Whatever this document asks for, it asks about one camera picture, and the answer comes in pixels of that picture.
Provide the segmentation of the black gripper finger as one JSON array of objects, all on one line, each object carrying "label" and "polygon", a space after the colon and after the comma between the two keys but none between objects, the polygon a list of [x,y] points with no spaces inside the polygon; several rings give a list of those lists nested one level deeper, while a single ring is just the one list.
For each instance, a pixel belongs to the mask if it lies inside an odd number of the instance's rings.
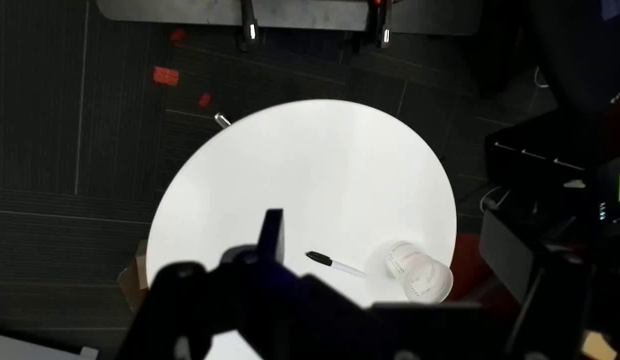
[{"label": "black gripper finger", "polygon": [[261,263],[281,263],[284,261],[284,211],[269,208],[264,217],[256,256]]}]

